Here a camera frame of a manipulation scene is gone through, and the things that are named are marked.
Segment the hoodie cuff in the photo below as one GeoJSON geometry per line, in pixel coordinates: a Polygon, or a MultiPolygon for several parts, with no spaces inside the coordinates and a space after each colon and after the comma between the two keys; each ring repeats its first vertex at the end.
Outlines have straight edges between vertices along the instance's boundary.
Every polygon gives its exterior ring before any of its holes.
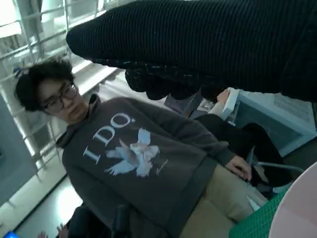
{"type": "Polygon", "coordinates": [[[236,154],[231,152],[229,149],[225,149],[224,151],[220,152],[219,154],[217,154],[215,156],[215,159],[222,164],[223,166],[225,166],[226,164],[228,164],[233,157],[235,157],[236,154]]]}

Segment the black hair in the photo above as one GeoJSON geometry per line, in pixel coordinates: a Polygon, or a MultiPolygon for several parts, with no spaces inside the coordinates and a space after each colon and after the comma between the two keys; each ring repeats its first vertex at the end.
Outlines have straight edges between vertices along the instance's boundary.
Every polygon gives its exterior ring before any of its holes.
{"type": "Polygon", "coordinates": [[[15,86],[15,95],[20,104],[27,111],[42,110],[38,99],[38,87],[41,82],[48,78],[57,81],[74,82],[70,62],[62,59],[50,59],[46,62],[38,63],[28,69],[23,69],[15,86]]]}
{"type": "Polygon", "coordinates": [[[202,87],[201,93],[206,100],[217,103],[217,96],[225,89],[227,89],[227,87],[202,87]]]}

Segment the vent grille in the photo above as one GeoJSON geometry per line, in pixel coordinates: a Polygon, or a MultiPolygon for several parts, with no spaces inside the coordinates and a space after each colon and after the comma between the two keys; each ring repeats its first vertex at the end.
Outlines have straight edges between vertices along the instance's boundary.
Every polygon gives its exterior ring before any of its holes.
{"type": "Polygon", "coordinates": [[[274,105],[284,110],[285,112],[288,112],[289,114],[297,117],[298,119],[304,120],[308,123],[310,123],[310,107],[309,103],[302,102],[295,99],[290,99],[287,97],[284,97],[282,95],[275,95],[274,96],[274,105]]]}

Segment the beige pants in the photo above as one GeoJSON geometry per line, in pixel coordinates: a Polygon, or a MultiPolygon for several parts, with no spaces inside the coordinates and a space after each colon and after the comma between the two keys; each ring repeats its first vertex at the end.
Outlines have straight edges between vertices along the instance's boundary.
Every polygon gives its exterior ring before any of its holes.
{"type": "Polygon", "coordinates": [[[253,212],[247,196],[260,206],[267,201],[255,188],[218,165],[180,238],[228,238],[234,222],[253,212]]]}

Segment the glasses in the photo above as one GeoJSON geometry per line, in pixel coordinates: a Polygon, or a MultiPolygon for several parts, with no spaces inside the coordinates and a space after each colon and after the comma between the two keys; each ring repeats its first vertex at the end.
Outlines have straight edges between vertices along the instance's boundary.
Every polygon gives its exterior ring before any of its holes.
{"type": "Polygon", "coordinates": [[[49,103],[43,106],[43,108],[57,113],[64,108],[64,102],[62,98],[72,100],[77,96],[77,94],[78,88],[75,85],[70,84],[61,91],[60,95],[54,96],[54,98],[52,98],[49,103]]]}

